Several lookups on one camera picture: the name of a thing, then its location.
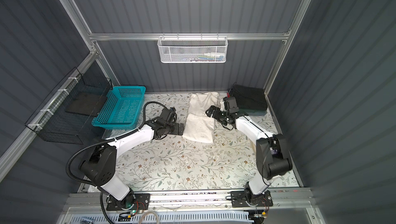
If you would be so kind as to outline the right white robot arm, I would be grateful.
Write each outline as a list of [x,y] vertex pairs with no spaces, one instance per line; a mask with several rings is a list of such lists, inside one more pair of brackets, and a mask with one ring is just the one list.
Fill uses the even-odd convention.
[[239,109],[234,97],[225,97],[223,104],[224,108],[212,105],[205,114],[217,120],[224,128],[231,125],[253,142],[258,173],[245,185],[244,192],[248,197],[259,196],[269,188],[273,180],[293,168],[286,139],[282,134],[273,134],[254,122]]

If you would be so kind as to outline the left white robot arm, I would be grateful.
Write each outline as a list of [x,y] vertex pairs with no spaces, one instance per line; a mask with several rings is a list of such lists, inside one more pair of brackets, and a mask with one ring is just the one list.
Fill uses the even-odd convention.
[[167,135],[182,135],[184,126],[177,123],[174,107],[163,108],[158,117],[144,120],[136,129],[114,138],[105,139],[103,144],[89,148],[87,157],[79,170],[102,193],[118,201],[133,194],[133,190],[117,174],[117,160],[132,148],[148,141],[160,140]]

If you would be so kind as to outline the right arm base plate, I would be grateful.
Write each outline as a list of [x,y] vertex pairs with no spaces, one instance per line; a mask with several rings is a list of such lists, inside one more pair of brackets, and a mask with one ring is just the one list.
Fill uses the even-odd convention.
[[272,196],[269,191],[265,191],[259,195],[253,195],[245,191],[231,191],[227,200],[231,201],[232,207],[265,207],[273,206]]

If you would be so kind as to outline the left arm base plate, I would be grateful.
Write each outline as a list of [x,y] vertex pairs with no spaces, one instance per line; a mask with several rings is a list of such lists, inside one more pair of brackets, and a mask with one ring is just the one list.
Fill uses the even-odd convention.
[[107,211],[143,211],[150,204],[150,194],[129,193],[123,200],[117,200],[113,196],[106,199]]

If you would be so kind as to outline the white t shirt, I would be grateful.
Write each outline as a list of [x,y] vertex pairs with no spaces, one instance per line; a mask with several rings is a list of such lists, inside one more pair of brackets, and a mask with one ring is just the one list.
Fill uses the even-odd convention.
[[183,138],[201,143],[213,143],[215,120],[206,111],[217,106],[219,93],[206,92],[190,95],[188,115]]

